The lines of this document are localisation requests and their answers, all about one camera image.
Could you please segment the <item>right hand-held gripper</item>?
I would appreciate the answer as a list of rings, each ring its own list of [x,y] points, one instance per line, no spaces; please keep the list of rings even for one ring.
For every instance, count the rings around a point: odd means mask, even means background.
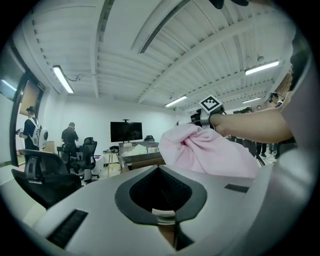
[[[199,102],[201,109],[198,109],[190,119],[191,123],[202,127],[203,129],[213,129],[215,127],[210,123],[210,117],[213,114],[226,114],[223,103],[215,96],[209,95]]]

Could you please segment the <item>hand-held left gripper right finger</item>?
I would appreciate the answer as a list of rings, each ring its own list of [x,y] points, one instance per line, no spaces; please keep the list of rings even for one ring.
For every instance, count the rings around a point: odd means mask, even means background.
[[[179,174],[169,167],[159,165],[158,168],[191,190],[188,200],[175,212],[176,222],[181,223],[194,219],[207,201],[207,190],[205,187],[199,182]]]

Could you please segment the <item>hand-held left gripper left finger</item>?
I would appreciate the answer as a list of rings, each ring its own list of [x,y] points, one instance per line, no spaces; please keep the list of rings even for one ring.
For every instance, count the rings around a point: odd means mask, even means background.
[[[156,191],[154,172],[157,165],[147,166],[121,174],[120,184],[114,194],[117,208],[133,223],[157,225],[152,214],[159,193]]]

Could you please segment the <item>pink cloth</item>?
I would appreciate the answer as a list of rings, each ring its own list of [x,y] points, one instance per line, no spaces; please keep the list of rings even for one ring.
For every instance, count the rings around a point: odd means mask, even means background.
[[[183,124],[162,134],[158,148],[167,165],[215,176],[255,178],[259,166],[243,145],[215,130]]]

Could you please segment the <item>person's right forearm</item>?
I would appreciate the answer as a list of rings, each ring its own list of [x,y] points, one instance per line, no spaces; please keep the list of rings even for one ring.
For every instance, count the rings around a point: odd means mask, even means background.
[[[268,108],[252,113],[212,114],[210,124],[222,136],[235,136],[258,143],[280,143],[293,134],[280,108]]]

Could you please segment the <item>yellow leg side table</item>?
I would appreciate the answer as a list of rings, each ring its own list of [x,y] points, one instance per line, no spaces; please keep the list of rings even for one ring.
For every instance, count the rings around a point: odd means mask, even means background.
[[[120,163],[117,153],[104,153],[104,171],[105,175],[110,178],[120,174]]]

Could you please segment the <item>black gray office chair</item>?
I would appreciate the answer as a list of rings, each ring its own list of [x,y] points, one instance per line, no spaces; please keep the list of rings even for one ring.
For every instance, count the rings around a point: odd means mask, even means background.
[[[80,176],[85,184],[96,181],[93,177],[100,178],[98,174],[93,174],[93,169],[96,167],[95,150],[97,142],[93,137],[87,137],[82,145],[82,158],[70,157],[70,166],[73,171]]]

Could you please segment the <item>person's gray shirt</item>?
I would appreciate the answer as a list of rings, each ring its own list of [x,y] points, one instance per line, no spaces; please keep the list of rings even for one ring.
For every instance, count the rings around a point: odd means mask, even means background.
[[[309,56],[283,109],[286,124],[297,147],[285,152],[274,164],[301,177],[318,179],[320,176],[320,74],[313,56]]]

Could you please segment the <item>white dome backpack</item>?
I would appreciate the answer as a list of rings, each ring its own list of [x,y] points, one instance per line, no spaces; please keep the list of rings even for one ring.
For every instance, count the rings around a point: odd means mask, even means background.
[[[38,147],[39,149],[44,149],[47,146],[48,142],[48,129],[42,127],[40,122],[37,119],[33,119],[32,117],[29,118],[32,124],[35,126],[32,135],[28,135],[33,143],[34,146]]]

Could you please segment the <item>dark door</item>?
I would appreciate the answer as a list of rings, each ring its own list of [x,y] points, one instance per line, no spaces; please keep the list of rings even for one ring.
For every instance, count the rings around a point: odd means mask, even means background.
[[[10,157],[14,166],[19,167],[25,163],[22,153],[22,150],[25,149],[25,139],[20,137],[19,134],[23,132],[25,121],[28,119],[27,108],[33,106],[35,108],[35,116],[38,116],[45,89],[44,85],[29,69],[19,79],[13,97],[9,123]]]

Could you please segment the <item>black wall screen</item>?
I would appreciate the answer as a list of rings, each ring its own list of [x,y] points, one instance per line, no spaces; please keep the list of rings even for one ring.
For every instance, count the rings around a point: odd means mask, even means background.
[[[141,122],[111,122],[110,141],[127,142],[143,139],[143,127]]]

